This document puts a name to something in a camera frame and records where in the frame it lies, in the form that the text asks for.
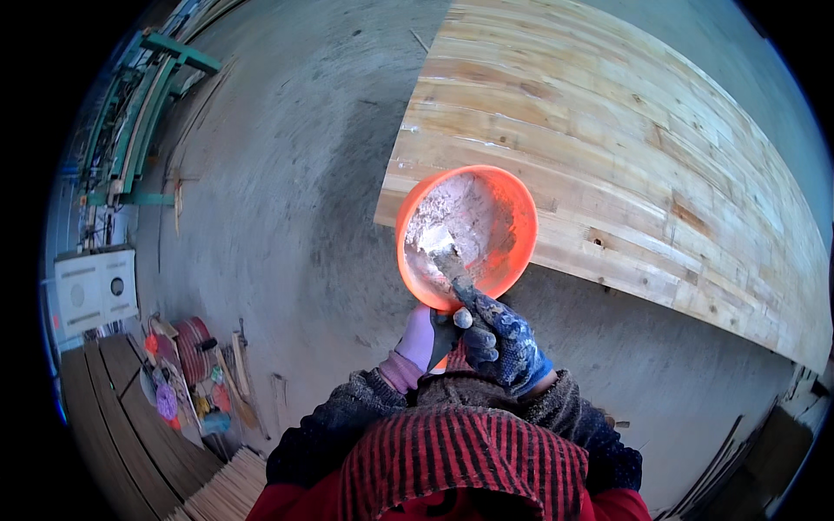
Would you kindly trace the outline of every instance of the finger-jointed wood panel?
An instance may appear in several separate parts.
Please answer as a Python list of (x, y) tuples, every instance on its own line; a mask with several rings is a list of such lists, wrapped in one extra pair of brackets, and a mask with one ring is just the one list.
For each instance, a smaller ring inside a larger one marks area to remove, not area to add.
[(439, 170), (486, 163), (538, 208), (533, 262), (646, 298), (817, 372), (827, 257), (785, 163), (656, 38), (566, 0), (463, 0), (426, 58), (374, 220)]

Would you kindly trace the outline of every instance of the wooden plank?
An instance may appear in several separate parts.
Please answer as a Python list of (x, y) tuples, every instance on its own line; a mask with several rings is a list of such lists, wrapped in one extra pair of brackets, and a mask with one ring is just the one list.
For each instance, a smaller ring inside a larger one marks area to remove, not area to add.
[(825, 248), (779, 154), (663, 42), (571, 0), (459, 0), (400, 126), (374, 221), (421, 179), (492, 164), (532, 193), (533, 262), (646, 298), (820, 373)]
[(122, 405), (159, 472), (180, 498), (197, 492), (223, 466), (214, 454), (194, 446), (159, 417), (138, 378), (124, 392)]
[(151, 506), (153, 511), (164, 518), (182, 504), (165, 483), (162, 475), (153, 466), (151, 458), (145, 452), (133, 431), (128, 417), (122, 410), (115, 388), (110, 385), (110, 377), (104, 367), (101, 351), (96, 343), (84, 345), (84, 355), (90, 371), (93, 391), (98, 400), (104, 422), (107, 424), (110, 437), (122, 458), (130, 476), (136, 483), (139, 492)]
[(87, 360), (80, 348), (61, 356), (67, 418), (82, 459), (121, 519), (158, 519), (118, 454), (98, 409)]
[(98, 339), (104, 364), (107, 366), (110, 380), (116, 393), (121, 394), (128, 384), (136, 378), (142, 365), (139, 356), (125, 335), (118, 334)]

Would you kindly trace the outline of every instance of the wood grain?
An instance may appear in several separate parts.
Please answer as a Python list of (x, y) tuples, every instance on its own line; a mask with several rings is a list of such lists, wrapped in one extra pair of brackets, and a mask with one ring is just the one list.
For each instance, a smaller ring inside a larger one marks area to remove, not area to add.
[(133, 350), (128, 338), (124, 335), (113, 335), (98, 339), (101, 358), (107, 366), (110, 380), (116, 394), (124, 393), (124, 389), (137, 377), (142, 360)]
[(61, 384), (78, 452), (121, 519), (159, 519), (133, 481), (98, 408), (83, 349), (61, 357)]
[[(99, 346), (90, 342), (84, 344), (83, 349), (87, 358), (87, 367), (90, 371), (90, 380), (93, 383), (93, 391), (96, 394), (104, 422), (107, 424), (110, 436), (116, 445), (116, 450), (118, 450), (125, 467), (148, 505), (159, 518), (165, 518), (180, 506), (182, 501), (174, 495), (165, 483), (162, 475), (154, 466), (153, 461), (151, 461), (133, 431), (133, 427), (118, 401), (117, 389), (110, 383), (108, 370), (104, 366)], [(135, 357), (133, 352), (129, 353), (129, 356)]]
[(533, 262), (821, 373), (827, 255), (784, 161), (674, 49), (568, 0), (462, 0), (426, 58), (374, 221), (432, 173), (492, 164), (538, 208)]
[(138, 378), (124, 392), (122, 405), (159, 472), (180, 498), (197, 492), (223, 467), (211, 451), (197, 448), (160, 418)]

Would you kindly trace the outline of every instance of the wood scrap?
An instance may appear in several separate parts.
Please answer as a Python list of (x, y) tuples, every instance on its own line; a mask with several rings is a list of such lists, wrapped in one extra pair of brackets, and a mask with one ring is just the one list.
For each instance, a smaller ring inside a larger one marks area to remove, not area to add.
[(238, 412), (240, 419), (246, 423), (247, 427), (258, 428), (258, 415), (252, 410), (252, 407), (250, 407), (249, 404), (244, 402), (244, 399), (241, 398), (240, 393), (238, 392), (238, 386), (234, 383), (232, 372), (229, 371), (229, 367), (226, 365), (226, 360), (223, 357), (223, 351), (220, 350), (220, 347), (217, 347), (214, 348), (214, 352), (217, 354), (217, 362), (223, 370), (224, 382), (232, 391), (232, 401), (234, 402), (234, 408)]
[(148, 326), (156, 333), (170, 338), (172, 341), (179, 336), (179, 331), (171, 323), (159, 316), (159, 313), (148, 318)]
[(266, 462), (241, 448), (166, 521), (243, 521), (266, 486)]
[(744, 415), (739, 414), (738, 418), (736, 418), (736, 421), (732, 424), (732, 427), (730, 427), (730, 432), (727, 433), (726, 437), (724, 438), (724, 442), (718, 448), (718, 452), (716, 452), (716, 455), (712, 457), (712, 460), (709, 462), (709, 464), (706, 465), (704, 472), (701, 473), (701, 476), (695, 481), (695, 484), (692, 485), (692, 487), (689, 489), (689, 492), (687, 492), (686, 495), (684, 495), (684, 497), (681, 498), (681, 501), (679, 501), (678, 504), (675, 505), (675, 507), (672, 510), (669, 510), (665, 515), (671, 516), (680, 513), (684, 507), (691, 504), (693, 496), (701, 489), (701, 485), (706, 480), (708, 480), (713, 470), (716, 468), (717, 465), (719, 465), (721, 459), (725, 456), (729, 445), (731, 445), (733, 441), (733, 436), (736, 434), (736, 430), (738, 429), (739, 423), (741, 423), (742, 418), (744, 418)]
[(281, 417), (287, 410), (287, 379), (278, 373), (272, 373), (272, 403), (275, 406), (275, 424), (278, 427), (278, 434), (281, 434)]
[(421, 40), (421, 39), (420, 39), (420, 36), (418, 36), (418, 35), (417, 35), (417, 33), (415, 33), (415, 32), (414, 32), (414, 29), (409, 29), (409, 31), (411, 31), (411, 34), (413, 34), (413, 35), (414, 35), (414, 37), (415, 37), (415, 38), (417, 38), (417, 43), (419, 43), (419, 44), (420, 44), (420, 46), (421, 46), (421, 47), (422, 47), (422, 48), (423, 48), (426, 52), (428, 52), (428, 51), (429, 51), (429, 48), (426, 46), (426, 44), (425, 44), (425, 43), (423, 43), (423, 40)]
[(238, 384), (240, 385), (240, 393), (248, 398), (250, 395), (249, 391), (249, 378), (247, 378), (246, 372), (246, 361), (244, 360), (243, 350), (240, 347), (241, 340), (240, 340), (240, 333), (233, 332), (232, 333), (232, 352), (234, 353), (234, 366), (238, 372)]

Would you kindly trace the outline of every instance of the red black striped fabric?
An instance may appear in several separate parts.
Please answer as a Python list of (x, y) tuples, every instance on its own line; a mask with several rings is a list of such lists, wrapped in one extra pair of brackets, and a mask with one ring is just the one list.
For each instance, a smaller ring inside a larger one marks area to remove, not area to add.
[(544, 519), (576, 519), (587, 466), (584, 449), (503, 410), (408, 408), (371, 427), (344, 461), (339, 519), (377, 519), (450, 488), (510, 493)]

